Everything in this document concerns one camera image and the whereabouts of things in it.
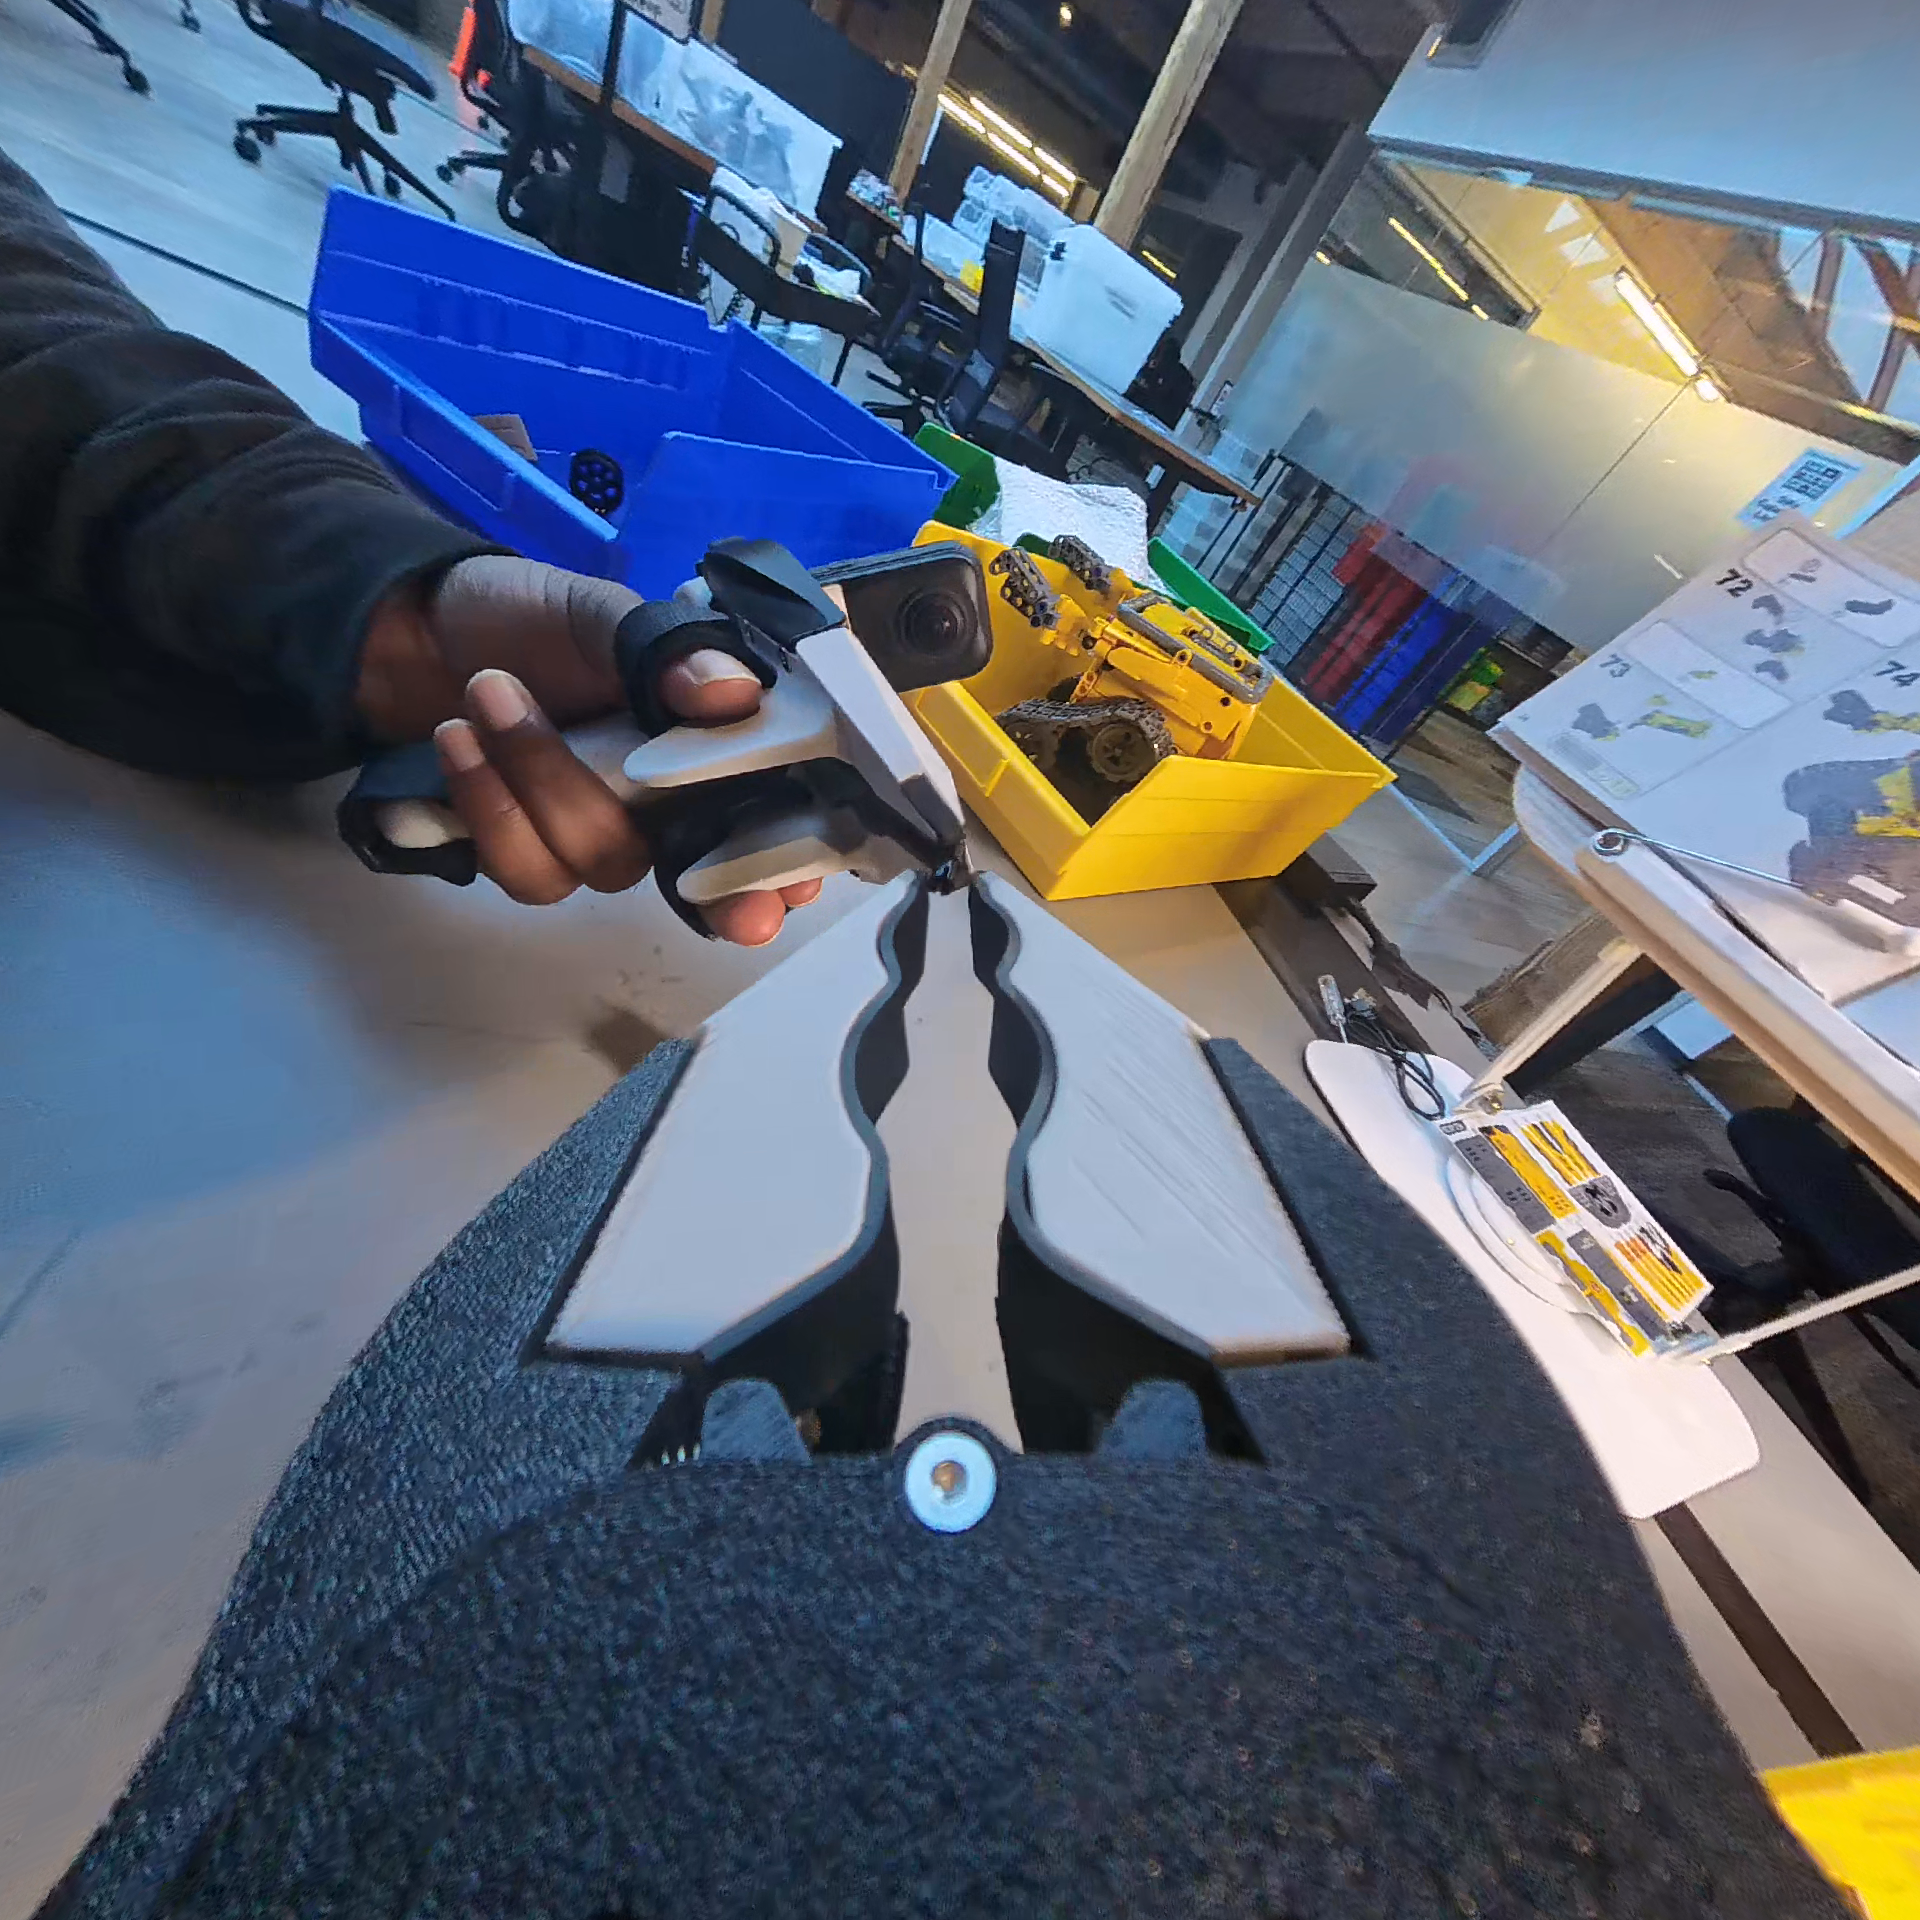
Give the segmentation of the cream book stand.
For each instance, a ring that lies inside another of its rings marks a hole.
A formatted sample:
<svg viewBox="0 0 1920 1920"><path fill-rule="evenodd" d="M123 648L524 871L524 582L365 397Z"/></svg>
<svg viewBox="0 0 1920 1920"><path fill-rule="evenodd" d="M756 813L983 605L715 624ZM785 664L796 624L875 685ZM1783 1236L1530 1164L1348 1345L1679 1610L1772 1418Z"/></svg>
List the cream book stand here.
<svg viewBox="0 0 1920 1920"><path fill-rule="evenodd" d="M1499 1040L1455 1109L1490 1115L1556 1037L1650 965L1864 1144L1864 1164L1920 1193L1920 1072L1884 1037L1778 965L1674 849L1582 819L1530 764L1510 769L1510 825L1579 882L1613 950Z"/></svg>

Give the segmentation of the stack of coloured crates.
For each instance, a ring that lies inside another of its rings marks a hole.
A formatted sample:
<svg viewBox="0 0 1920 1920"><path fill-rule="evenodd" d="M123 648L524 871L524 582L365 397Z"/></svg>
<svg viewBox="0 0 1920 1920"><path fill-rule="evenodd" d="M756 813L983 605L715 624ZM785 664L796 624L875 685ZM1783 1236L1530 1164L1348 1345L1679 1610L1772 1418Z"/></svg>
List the stack of coloured crates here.
<svg viewBox="0 0 1920 1920"><path fill-rule="evenodd" d="M1258 630L1265 664L1374 753L1432 712L1490 727L1571 664L1571 637L1336 495L1265 572Z"/></svg>

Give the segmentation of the black power adapter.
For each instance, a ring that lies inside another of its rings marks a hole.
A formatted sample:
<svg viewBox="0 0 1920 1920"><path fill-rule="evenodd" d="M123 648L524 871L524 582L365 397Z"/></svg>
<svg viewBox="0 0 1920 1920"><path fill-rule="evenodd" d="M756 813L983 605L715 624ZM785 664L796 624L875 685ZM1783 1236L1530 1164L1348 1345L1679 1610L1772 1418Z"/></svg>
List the black power adapter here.
<svg viewBox="0 0 1920 1920"><path fill-rule="evenodd" d="M1313 837L1271 882L1308 916L1365 904L1378 888L1378 879L1336 837Z"/></svg>

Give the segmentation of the white storage box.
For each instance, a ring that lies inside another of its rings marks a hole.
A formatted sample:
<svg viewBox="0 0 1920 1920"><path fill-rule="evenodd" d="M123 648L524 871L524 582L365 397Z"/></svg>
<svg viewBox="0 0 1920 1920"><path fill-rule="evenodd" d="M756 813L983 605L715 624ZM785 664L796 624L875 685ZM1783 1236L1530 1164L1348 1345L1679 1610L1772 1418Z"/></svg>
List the white storage box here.
<svg viewBox="0 0 1920 1920"><path fill-rule="evenodd" d="M1038 291L1008 303L1008 334L1097 393L1135 393L1173 326L1177 285L1090 226L1069 226Z"/></svg>

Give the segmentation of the white sticker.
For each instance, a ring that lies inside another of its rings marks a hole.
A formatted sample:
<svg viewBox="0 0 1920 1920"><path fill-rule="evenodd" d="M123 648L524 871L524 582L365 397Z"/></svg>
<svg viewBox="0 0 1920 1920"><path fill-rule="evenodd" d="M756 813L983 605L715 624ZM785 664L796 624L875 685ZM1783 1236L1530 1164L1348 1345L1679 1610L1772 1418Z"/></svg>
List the white sticker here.
<svg viewBox="0 0 1920 1920"><path fill-rule="evenodd" d="M1733 528L1820 520L1859 480L1864 480L1864 463L1811 449L1733 513Z"/></svg>

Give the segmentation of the person's left hand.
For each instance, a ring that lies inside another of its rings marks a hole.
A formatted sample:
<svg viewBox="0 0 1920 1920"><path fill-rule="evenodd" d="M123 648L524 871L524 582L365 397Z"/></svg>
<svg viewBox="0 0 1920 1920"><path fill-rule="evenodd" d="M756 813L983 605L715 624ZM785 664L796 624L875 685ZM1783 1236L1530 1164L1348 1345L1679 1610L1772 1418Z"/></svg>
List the person's left hand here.
<svg viewBox="0 0 1920 1920"><path fill-rule="evenodd" d="M610 630L635 589L537 557L463 557L375 605L355 720L375 742L431 742L478 871L560 904L628 888L654 849L628 802L568 745L625 712Z"/></svg>

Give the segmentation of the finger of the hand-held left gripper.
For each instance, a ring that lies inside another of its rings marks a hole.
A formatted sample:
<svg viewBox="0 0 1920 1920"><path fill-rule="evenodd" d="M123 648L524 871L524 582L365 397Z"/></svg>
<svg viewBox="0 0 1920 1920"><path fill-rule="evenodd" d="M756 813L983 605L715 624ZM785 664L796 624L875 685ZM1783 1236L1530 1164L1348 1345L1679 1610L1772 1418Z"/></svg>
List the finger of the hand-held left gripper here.
<svg viewBox="0 0 1920 1920"><path fill-rule="evenodd" d="M849 630L817 630L796 648L805 676L835 712L835 753L870 779L870 800L903 819L903 844L926 844L926 879L944 888L970 882L970 825L950 753L932 732L905 720L895 676L870 664Z"/></svg>

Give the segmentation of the clear plastic bags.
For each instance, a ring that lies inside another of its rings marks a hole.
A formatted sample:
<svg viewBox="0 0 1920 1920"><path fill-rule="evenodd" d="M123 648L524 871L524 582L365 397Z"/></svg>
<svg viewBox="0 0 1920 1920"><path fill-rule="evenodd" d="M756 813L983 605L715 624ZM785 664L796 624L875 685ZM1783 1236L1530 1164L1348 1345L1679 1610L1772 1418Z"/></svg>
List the clear plastic bags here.
<svg viewBox="0 0 1920 1920"><path fill-rule="evenodd" d="M996 454L996 513L983 520L991 539L1090 539L1106 562L1150 562L1150 498L1135 487L1069 487Z"/></svg>

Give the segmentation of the green plastic bin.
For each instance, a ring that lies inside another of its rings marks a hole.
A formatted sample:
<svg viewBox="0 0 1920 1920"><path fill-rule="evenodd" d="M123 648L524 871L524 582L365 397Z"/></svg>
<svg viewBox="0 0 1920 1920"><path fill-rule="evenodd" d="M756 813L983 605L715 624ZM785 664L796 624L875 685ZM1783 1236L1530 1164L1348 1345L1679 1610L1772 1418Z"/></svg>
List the green plastic bin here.
<svg viewBox="0 0 1920 1920"><path fill-rule="evenodd" d="M944 422L926 422L920 449L950 468L950 495L932 520L957 531L983 531L983 520L996 513L996 454L970 440L950 440ZM1245 649L1271 649L1271 637L1226 589L1211 589L1173 539L1150 539L1150 562L1135 582L1221 624Z"/></svg>

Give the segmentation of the blue plastic bin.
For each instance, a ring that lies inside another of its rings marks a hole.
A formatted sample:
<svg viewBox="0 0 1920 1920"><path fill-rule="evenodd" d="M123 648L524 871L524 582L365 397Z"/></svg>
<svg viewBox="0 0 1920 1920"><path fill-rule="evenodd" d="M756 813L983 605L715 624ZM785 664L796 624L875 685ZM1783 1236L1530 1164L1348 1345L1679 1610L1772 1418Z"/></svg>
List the blue plastic bin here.
<svg viewBox="0 0 1920 1920"><path fill-rule="evenodd" d="M323 192L307 366L447 520L635 594L697 582L708 539L905 552L950 495L920 440L761 334L365 192ZM610 520L568 495L581 449L628 480Z"/></svg>

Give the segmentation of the grey desk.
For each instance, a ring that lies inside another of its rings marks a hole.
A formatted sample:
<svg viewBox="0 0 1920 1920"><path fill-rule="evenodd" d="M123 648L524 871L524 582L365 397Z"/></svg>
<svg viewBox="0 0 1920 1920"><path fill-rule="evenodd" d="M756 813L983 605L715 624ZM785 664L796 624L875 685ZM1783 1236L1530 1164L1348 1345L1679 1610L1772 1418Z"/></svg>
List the grey desk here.
<svg viewBox="0 0 1920 1920"><path fill-rule="evenodd" d="M1005 1220L970 888L870 1363L553 1352L708 1012L870 882L507 903L431 742L11 720L11 1848L40 1912L1848 1912L1556 1376L1173 989L1336 1321L1193 1363Z"/></svg>

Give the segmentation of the yellow plastic parts bin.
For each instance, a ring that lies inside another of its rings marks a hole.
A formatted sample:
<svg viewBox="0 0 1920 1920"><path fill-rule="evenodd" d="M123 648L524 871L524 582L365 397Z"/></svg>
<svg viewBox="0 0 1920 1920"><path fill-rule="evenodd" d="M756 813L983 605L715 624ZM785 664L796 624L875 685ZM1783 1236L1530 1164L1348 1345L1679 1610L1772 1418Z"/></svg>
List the yellow plastic parts bin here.
<svg viewBox="0 0 1920 1920"><path fill-rule="evenodd" d="M1859 1920L1920 1912L1920 1752L1848 1752L1757 1770L1778 1818Z"/></svg>

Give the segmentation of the cluttered background desk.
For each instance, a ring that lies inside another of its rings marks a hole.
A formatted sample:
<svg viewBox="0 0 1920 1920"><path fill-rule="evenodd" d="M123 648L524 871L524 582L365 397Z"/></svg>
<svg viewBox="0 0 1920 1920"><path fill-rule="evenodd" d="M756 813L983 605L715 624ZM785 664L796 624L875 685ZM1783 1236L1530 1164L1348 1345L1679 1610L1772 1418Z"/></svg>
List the cluttered background desk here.
<svg viewBox="0 0 1920 1920"><path fill-rule="evenodd" d="M596 130L596 146L628 146L635 159L680 170L697 192L708 192L708 177L743 177L722 149L680 133L673 107L689 97L689 78L715 74L715 91L748 91L708 42L673 42L654 27L654 9L574 9L581 27L560 42L568 9L507 9L518 56L568 91L568 107ZM1258 498L1236 468L1221 468L1211 454L1193 454L1173 422L1155 422L1150 406L1135 406L1121 393L1085 383L1077 366L1008 339L1021 366L1038 366L1056 393L1056 422L1090 415L1112 422L1150 463L1155 463L1155 495L1150 520L1173 513L1177 487L1193 495L1226 495L1226 498Z"/></svg>

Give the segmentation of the person's left forearm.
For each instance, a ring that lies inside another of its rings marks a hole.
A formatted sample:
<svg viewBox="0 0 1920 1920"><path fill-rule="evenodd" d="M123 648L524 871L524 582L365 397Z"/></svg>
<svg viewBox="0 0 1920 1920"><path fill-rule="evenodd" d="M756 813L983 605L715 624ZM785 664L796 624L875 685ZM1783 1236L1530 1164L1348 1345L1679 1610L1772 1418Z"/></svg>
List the person's left forearm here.
<svg viewBox="0 0 1920 1920"><path fill-rule="evenodd" d="M463 712L478 557L0 159L0 712L169 779L318 779Z"/></svg>

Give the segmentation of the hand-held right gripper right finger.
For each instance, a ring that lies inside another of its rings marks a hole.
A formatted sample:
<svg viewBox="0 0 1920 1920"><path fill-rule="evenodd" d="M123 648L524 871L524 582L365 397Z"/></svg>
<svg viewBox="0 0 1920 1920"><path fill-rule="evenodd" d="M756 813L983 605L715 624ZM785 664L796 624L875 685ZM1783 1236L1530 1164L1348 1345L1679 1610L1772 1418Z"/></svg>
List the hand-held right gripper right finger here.
<svg viewBox="0 0 1920 1920"><path fill-rule="evenodd" d="M970 879L970 970L1021 1254L1193 1363L1348 1352L1211 1037L1005 879Z"/></svg>

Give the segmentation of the clear stand with yellow card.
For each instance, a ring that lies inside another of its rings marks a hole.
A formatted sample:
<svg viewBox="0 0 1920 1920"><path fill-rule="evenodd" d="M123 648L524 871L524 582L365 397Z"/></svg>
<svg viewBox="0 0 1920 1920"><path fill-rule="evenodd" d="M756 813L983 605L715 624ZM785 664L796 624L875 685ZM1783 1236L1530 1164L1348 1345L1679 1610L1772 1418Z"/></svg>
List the clear stand with yellow card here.
<svg viewBox="0 0 1920 1920"><path fill-rule="evenodd" d="M1707 1263L1556 1101L1455 1109L1424 1133L1455 1220L1530 1297L1596 1311L1624 1352L1689 1345Z"/></svg>

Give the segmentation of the instruction manual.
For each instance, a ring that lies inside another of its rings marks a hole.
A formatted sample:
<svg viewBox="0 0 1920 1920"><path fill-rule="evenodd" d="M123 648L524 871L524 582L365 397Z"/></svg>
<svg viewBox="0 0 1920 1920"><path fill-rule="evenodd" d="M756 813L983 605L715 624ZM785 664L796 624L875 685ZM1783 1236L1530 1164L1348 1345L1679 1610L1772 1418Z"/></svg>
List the instruction manual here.
<svg viewBox="0 0 1920 1920"><path fill-rule="evenodd" d="M1859 1002L1910 977L1910 698L1920 582L1778 520L1504 712L1499 742Z"/></svg>

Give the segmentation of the yellow tracked brick vehicle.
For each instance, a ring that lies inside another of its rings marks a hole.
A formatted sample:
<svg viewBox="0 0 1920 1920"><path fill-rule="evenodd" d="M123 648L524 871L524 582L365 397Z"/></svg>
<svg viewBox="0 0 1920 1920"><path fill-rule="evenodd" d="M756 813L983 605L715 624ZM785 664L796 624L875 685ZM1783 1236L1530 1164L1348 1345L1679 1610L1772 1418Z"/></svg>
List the yellow tracked brick vehicle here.
<svg viewBox="0 0 1920 1920"><path fill-rule="evenodd" d="M1090 819L1173 753L1236 753L1271 690L1271 669L1236 630L1077 531L1005 539L991 582L1056 649L1051 685L996 712L996 727Z"/></svg>

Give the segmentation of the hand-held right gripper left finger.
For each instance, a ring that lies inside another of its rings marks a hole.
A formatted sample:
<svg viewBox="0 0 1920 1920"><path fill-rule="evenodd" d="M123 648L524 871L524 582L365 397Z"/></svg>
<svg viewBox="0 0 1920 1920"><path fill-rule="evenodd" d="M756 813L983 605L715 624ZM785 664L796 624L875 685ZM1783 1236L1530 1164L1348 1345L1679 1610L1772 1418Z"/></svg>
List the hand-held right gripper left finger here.
<svg viewBox="0 0 1920 1920"><path fill-rule="evenodd" d="M870 1363L895 1341L875 1115L905 1072L926 904L926 879L895 879L705 1023L553 1311L553 1352Z"/></svg>

